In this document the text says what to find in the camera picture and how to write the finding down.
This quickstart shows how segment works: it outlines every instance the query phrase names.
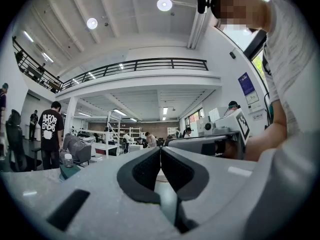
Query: black office chair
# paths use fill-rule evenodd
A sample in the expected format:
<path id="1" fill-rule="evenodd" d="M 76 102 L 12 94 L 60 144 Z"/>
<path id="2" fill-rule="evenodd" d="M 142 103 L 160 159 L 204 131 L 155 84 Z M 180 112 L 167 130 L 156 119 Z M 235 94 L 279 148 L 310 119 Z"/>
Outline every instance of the black office chair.
<path id="1" fill-rule="evenodd" d="M 25 154 L 23 147 L 22 129 L 19 126 L 21 123 L 20 114 L 12 109 L 11 115 L 5 123 L 6 135 L 9 142 L 9 163 L 14 172 L 30 172 L 31 170 L 37 170 L 37 167 L 41 165 L 42 161 L 37 160 L 37 153 L 41 148 L 35 148 L 34 158 L 31 158 Z"/>

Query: round ceiling lamp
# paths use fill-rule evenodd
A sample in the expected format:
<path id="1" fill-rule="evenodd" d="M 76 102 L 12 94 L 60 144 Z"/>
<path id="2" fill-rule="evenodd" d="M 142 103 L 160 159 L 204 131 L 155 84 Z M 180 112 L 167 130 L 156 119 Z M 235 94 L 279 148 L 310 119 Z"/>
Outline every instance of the round ceiling lamp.
<path id="1" fill-rule="evenodd" d="M 160 11 L 166 12 L 172 8 L 171 0 L 158 0 L 156 6 L 159 8 Z"/>
<path id="2" fill-rule="evenodd" d="M 98 21 L 95 18 L 90 18 L 87 20 L 86 25 L 89 29 L 94 30 L 98 26 Z"/>

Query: white pillar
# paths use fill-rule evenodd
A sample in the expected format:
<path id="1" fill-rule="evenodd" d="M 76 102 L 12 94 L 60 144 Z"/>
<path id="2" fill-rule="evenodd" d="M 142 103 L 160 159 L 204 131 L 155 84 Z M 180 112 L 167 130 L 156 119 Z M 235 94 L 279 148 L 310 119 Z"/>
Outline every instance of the white pillar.
<path id="1" fill-rule="evenodd" d="M 63 140 L 65 139 L 66 134 L 70 133 L 70 128 L 73 123 L 73 116 L 75 115 L 76 106 L 78 102 L 78 97 L 71 97 L 66 111 L 65 121 L 64 121 L 64 131 L 63 131 Z"/>

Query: black t-shirt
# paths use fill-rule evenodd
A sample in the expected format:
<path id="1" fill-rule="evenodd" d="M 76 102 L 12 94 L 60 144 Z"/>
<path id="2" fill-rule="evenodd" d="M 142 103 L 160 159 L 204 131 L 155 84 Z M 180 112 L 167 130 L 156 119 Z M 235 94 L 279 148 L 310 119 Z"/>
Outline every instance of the black t-shirt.
<path id="1" fill-rule="evenodd" d="M 30 123 L 32 125 L 36 125 L 36 123 L 38 122 L 38 116 L 37 114 L 33 113 L 31 116 L 30 116 Z"/>
<path id="2" fill-rule="evenodd" d="M 38 124 L 41 127 L 41 148 L 59 151 L 58 131 L 64 129 L 62 116 L 53 109 L 43 111 Z"/>

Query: fluorescent light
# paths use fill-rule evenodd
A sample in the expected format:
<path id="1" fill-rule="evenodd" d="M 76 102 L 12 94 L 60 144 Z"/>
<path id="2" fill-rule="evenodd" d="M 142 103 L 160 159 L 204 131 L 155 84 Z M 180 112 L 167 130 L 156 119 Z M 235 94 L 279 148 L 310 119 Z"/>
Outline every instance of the fluorescent light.
<path id="1" fill-rule="evenodd" d="M 89 75 L 92 76 L 93 79 L 96 79 L 96 77 L 93 74 L 91 74 L 91 72 L 89 72 Z"/>
<path id="2" fill-rule="evenodd" d="M 95 18 L 90 18 L 87 20 L 86 25 L 89 29 L 94 30 L 98 26 L 98 21 Z"/>
<path id="3" fill-rule="evenodd" d="M 118 110 L 118 109 L 114 109 L 113 111 L 114 111 L 114 112 L 119 113 L 120 115 L 126 116 L 126 114 L 125 114 L 125 113 L 121 112 L 121 111 L 120 111 L 120 110 Z"/>
<path id="4" fill-rule="evenodd" d="M 30 35 L 28 35 L 26 31 L 23 31 L 23 33 L 32 43 L 34 42 L 34 40 L 30 37 Z"/>
<path id="5" fill-rule="evenodd" d="M 37 193 L 38 193 L 37 191 L 24 191 L 22 195 L 23 195 L 24 197 L 27 197 L 27 196 L 36 195 Z"/>
<path id="6" fill-rule="evenodd" d="M 81 115 L 87 116 L 87 117 L 91 117 L 91 115 L 88 115 L 88 114 L 84 114 L 84 113 L 81 113 L 81 112 L 78 112 L 78 113 L 81 114 Z"/>
<path id="7" fill-rule="evenodd" d="M 171 0 L 158 0 L 156 6 L 159 8 L 160 11 L 166 12 L 171 9 L 172 2 Z"/>
<path id="8" fill-rule="evenodd" d="M 54 63 L 54 61 L 48 55 L 46 55 L 45 53 L 43 53 L 43 55 L 46 56 L 52 63 Z"/>

